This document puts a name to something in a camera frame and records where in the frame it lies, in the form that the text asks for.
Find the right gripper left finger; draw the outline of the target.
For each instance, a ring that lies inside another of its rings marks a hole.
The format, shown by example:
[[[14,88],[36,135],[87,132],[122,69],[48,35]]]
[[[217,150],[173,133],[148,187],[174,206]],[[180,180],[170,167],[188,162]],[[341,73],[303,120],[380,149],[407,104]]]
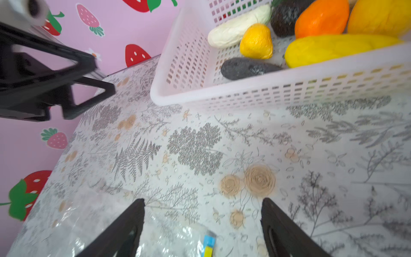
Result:
[[[143,199],[135,200],[79,257],[134,257],[144,224]]]

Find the white radish toy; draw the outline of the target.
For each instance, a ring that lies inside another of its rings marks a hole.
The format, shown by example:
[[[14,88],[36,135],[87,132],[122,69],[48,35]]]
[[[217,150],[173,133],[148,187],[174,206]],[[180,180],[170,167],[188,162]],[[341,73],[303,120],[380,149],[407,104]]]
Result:
[[[267,24],[271,17],[271,5],[265,4],[239,15],[215,27],[208,34],[208,43],[217,49],[238,45],[245,32],[254,24]]]

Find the orange toy fruit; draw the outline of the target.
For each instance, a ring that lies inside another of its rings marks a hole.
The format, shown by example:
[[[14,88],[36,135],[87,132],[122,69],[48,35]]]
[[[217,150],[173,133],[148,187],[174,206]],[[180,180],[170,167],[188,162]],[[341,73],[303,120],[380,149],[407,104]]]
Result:
[[[297,19],[295,37],[341,34],[349,16],[348,0],[316,0]]]

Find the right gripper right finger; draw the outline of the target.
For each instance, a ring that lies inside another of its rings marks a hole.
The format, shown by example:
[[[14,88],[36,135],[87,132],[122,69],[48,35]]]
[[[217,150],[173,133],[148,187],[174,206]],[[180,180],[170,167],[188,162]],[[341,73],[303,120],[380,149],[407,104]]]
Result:
[[[270,257],[330,257],[271,199],[264,198],[261,225]]]

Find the clear zip top bag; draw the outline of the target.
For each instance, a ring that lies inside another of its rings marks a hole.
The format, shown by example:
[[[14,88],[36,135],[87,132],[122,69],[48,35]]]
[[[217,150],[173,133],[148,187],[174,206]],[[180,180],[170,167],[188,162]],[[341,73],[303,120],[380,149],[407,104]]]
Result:
[[[50,257],[213,257],[217,235],[179,211],[79,191],[51,235]]]

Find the dark avocado toy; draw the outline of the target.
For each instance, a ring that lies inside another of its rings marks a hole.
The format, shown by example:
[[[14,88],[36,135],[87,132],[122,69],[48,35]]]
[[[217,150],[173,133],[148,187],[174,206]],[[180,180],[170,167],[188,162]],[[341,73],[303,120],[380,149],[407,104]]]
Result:
[[[283,0],[272,1],[270,24],[277,37],[294,36],[296,21],[314,0]]]

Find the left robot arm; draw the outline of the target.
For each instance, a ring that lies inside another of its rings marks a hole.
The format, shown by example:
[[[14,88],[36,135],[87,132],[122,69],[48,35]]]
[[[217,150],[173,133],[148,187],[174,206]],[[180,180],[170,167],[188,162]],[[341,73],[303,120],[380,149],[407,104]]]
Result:
[[[60,106],[65,120],[73,120],[115,95],[111,83],[87,77],[97,68],[96,57],[30,33],[41,27],[59,35],[62,27],[45,1],[1,1],[1,117],[45,122],[50,108]],[[18,47],[74,62],[52,70]]]

